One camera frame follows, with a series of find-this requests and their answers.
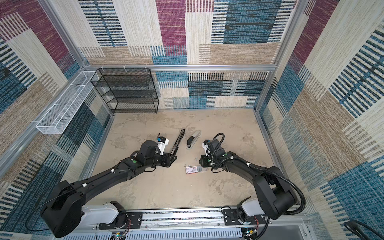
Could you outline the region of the red white staple box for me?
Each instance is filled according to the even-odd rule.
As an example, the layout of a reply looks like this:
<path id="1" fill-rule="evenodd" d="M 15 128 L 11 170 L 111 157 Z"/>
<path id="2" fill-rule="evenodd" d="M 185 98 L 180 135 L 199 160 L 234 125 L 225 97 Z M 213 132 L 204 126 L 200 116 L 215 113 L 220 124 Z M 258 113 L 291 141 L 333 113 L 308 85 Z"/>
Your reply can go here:
<path id="1" fill-rule="evenodd" d="M 194 174 L 194 173 L 198 173 L 198 172 L 199 172 L 197 166 L 186 167 L 185 170 L 186 170 L 186 174 L 187 174 L 187 175 L 188 175 L 188 174 Z"/>

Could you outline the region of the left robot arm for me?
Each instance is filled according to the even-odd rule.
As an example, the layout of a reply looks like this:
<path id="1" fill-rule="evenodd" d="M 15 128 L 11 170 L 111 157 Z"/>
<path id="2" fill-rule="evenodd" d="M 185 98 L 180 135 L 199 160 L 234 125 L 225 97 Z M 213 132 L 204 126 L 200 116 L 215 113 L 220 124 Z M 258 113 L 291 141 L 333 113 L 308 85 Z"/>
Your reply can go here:
<path id="1" fill-rule="evenodd" d="M 158 144 L 145 141 L 140 150 L 122 159 L 118 164 L 90 178 L 69 183 L 58 183 L 51 192 L 47 203 L 43 204 L 41 217 L 56 238 L 70 234 L 81 223 L 86 214 L 82 210 L 91 199 L 113 186 L 129 181 L 157 166 L 168 168 L 177 156 L 171 153 L 159 153 Z"/>

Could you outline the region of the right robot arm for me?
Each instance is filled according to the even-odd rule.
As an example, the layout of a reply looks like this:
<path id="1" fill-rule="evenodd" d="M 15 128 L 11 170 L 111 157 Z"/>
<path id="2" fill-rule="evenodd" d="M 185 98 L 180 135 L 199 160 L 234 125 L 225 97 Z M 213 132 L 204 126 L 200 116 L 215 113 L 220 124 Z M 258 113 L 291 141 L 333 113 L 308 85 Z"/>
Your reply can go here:
<path id="1" fill-rule="evenodd" d="M 254 186 L 256 197 L 237 205 L 240 221 L 248 222 L 257 215 L 276 220 L 284 214 L 295 214 L 289 209 L 298 201 L 297 195 L 279 168 L 256 166 L 233 152 L 226 152 L 217 139 L 205 140 L 202 146 L 205 151 L 199 160 L 202 167 L 210 167 L 214 173 L 222 170 L 236 174 Z"/>

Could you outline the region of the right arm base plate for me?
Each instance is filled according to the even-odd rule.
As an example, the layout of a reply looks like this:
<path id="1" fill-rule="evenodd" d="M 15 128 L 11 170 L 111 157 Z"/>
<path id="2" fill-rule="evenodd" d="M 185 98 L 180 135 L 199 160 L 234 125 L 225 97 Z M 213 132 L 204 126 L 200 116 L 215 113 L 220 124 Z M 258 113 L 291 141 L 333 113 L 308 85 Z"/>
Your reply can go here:
<path id="1" fill-rule="evenodd" d="M 255 215 L 249 217 L 246 214 L 241 214 L 237 209 L 231 209 L 228 206 L 221 208 L 221 213 L 224 216 L 224 222 L 226 226 L 235 226 L 235 225 L 264 225 L 266 224 L 266 218 L 262 215 Z"/>

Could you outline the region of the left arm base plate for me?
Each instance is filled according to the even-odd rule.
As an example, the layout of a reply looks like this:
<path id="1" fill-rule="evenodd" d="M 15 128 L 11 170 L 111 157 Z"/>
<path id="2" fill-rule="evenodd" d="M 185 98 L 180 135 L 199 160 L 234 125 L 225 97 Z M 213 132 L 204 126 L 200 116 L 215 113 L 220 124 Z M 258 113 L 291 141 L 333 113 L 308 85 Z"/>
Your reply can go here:
<path id="1" fill-rule="evenodd" d="M 128 230 L 139 229 L 143 220 L 143 212 L 126 212 L 118 214 L 110 224 L 99 224 L 99 230 Z"/>

